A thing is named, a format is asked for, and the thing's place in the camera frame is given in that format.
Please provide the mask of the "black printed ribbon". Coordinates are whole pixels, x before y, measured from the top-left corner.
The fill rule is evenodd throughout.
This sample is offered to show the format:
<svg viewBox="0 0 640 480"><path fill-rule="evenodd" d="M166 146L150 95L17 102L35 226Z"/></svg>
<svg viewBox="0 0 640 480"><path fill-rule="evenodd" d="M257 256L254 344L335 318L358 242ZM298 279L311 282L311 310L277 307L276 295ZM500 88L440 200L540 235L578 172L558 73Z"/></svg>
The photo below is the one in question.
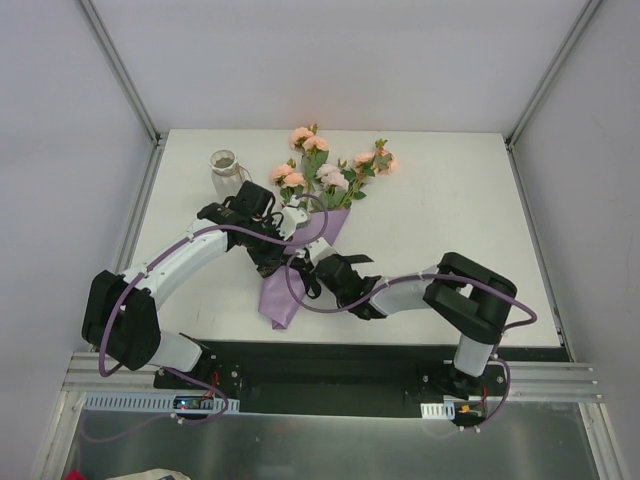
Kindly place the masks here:
<svg viewBox="0 0 640 480"><path fill-rule="evenodd" d="M299 273L310 298L318 298L325 287L334 295L337 306L343 307L369 293L380 280L380 275L361 277L353 268L354 264L370 262L372 259L363 254L343 256L334 253L316 266L308 256L291 257L290 266Z"/></svg>

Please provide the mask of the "purple wrapping paper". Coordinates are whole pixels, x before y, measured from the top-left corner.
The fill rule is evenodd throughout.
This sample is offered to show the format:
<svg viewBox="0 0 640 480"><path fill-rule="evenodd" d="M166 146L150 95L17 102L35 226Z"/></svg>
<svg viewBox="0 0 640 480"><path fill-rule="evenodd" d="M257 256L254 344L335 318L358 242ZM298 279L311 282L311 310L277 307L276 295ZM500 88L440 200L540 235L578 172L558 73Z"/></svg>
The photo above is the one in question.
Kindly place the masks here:
<svg viewBox="0 0 640 480"><path fill-rule="evenodd" d="M329 212L328 226L323 233L323 238L329 245L334 244L349 213L349 209ZM310 286L297 270L285 266L281 266L275 273L264 279L258 312L271 321L273 329L286 329L300 307L291 296L286 282L286 273L289 273L291 287L300 299L304 299L308 293L311 293L313 298L317 298L321 292L319 286Z"/></svg>

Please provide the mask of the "pink artificial flower bunch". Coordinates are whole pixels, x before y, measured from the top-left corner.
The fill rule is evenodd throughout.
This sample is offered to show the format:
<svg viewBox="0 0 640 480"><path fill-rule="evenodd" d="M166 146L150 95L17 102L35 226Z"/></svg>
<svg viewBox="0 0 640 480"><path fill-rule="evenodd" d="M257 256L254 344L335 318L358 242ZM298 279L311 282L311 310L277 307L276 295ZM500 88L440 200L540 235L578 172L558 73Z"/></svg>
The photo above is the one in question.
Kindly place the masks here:
<svg viewBox="0 0 640 480"><path fill-rule="evenodd" d="M315 124L299 127L291 133L290 148L299 154L271 172L281 202L286 204L302 193L319 197L330 210L348 210L367 197L364 188L380 175L394 172L398 161L380 138L372 149L351 160L329 161L328 141L318 134Z"/></svg>

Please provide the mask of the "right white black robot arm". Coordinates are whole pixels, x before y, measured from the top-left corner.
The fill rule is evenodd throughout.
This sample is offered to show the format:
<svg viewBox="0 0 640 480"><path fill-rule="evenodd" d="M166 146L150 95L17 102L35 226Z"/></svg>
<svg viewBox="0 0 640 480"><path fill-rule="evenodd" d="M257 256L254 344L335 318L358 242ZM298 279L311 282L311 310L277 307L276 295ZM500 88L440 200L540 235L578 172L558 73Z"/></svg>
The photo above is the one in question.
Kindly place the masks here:
<svg viewBox="0 0 640 480"><path fill-rule="evenodd" d="M516 285L455 252L406 281L362 277L352 267L359 261L332 254L319 261L312 275L334 295L339 308L347 307L363 320L427 308L437 312L460 333L450 369L452 387L466 395L481 388L486 364L506 325L510 301L517 295Z"/></svg>

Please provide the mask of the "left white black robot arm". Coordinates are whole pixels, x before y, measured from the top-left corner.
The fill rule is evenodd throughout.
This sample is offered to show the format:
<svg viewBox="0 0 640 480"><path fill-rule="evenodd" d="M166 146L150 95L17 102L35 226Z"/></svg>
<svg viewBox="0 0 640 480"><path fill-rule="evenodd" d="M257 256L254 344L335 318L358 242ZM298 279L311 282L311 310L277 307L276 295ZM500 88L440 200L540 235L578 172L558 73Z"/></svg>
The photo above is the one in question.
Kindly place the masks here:
<svg viewBox="0 0 640 480"><path fill-rule="evenodd" d="M104 270L91 283L82 338L129 370L169 367L188 388L204 387L211 365L202 346L161 329L158 311L208 262L243 247L261 277L281 264L285 242L308 220L297 200L275 210L275 197L246 181L224 202L203 207L195 220L152 260L119 274Z"/></svg>

